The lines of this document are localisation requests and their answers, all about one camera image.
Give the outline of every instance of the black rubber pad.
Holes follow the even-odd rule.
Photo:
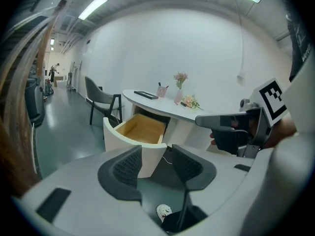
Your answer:
[[[48,222],[52,223],[70,193],[71,191],[61,188],[54,189],[36,212]]]
[[[250,171],[250,166],[244,165],[244,164],[237,164],[234,166],[236,169],[242,170],[242,171]]]
[[[187,191],[203,190],[216,177],[217,169],[213,163],[183,149],[172,147],[174,170]]]
[[[141,192],[136,189],[141,167],[142,147],[133,146],[100,166],[97,172],[98,182],[108,194],[118,200],[141,203]]]

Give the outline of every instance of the white cable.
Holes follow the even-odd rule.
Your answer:
[[[117,120],[117,123],[119,124],[119,121],[118,121],[117,117],[116,117],[116,116],[113,116],[113,117],[115,117],[115,118],[116,118],[116,120]]]
[[[239,8],[238,8],[238,5],[237,5],[237,2],[236,0],[234,0],[235,2],[235,7],[236,7],[236,10],[237,10],[237,15],[238,15],[238,18],[239,18],[239,22],[240,22],[240,27],[241,27],[241,38],[242,38],[242,48],[241,48],[241,52],[242,52],[242,58],[241,58],[241,67],[240,67],[240,71],[239,71],[239,74],[237,76],[240,76],[241,78],[244,77],[244,67],[243,67],[243,64],[244,64],[244,33],[243,33],[243,23],[242,23],[242,15],[239,11]]]
[[[164,158],[164,160],[165,160],[168,164],[172,164],[172,163],[168,162],[164,156],[162,156],[162,157]]]

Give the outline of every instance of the gray floor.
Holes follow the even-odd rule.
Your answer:
[[[103,115],[94,111],[93,124],[89,125],[91,105],[79,94],[54,88],[54,95],[45,103],[46,116],[36,130],[38,164],[43,177],[77,158],[105,151],[103,140]],[[164,154],[171,162],[171,153]],[[150,178],[138,179],[137,188],[142,193],[142,208],[157,223],[160,204],[180,211],[184,201],[184,187],[173,166],[163,158]]]
[[[89,125],[91,105],[79,94],[63,88],[45,103],[46,116],[36,129],[36,151],[42,177],[75,159],[105,151],[103,115],[94,111]]]

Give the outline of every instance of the chair leg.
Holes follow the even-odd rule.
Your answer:
[[[122,110],[122,98],[119,97],[118,98],[118,103],[119,103],[119,119],[120,119],[120,123],[123,122],[123,110]]]
[[[92,106],[91,106],[90,125],[92,125],[93,111],[94,111],[94,101],[92,102]]]

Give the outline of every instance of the curved desk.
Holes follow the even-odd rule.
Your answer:
[[[134,89],[123,91],[123,96],[132,103],[131,114],[139,109],[144,109],[156,115],[170,117],[163,142],[168,146],[173,144],[188,145],[193,148],[206,150],[210,145],[210,129],[198,127],[195,124],[196,116],[209,115],[211,113],[201,109],[191,109],[181,104],[176,105],[172,99],[158,98],[150,100],[135,94]]]

